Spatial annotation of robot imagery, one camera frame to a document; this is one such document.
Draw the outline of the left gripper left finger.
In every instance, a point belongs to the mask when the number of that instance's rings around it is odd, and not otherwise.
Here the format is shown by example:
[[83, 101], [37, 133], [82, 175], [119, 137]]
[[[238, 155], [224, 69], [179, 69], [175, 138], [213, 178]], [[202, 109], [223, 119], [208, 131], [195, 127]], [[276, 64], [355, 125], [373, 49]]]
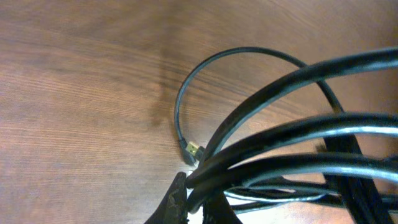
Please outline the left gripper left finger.
[[188, 215], [185, 209], [187, 201], [187, 188], [185, 186], [186, 178], [186, 173], [177, 173], [159, 206], [145, 224], [188, 223]]

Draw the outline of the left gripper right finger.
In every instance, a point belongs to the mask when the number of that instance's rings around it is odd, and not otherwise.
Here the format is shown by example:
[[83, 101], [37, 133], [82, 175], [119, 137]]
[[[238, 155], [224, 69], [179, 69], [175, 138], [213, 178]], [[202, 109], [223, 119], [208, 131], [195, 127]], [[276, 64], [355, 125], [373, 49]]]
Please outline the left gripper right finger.
[[224, 193], [218, 193], [203, 204], [202, 224], [242, 224]]

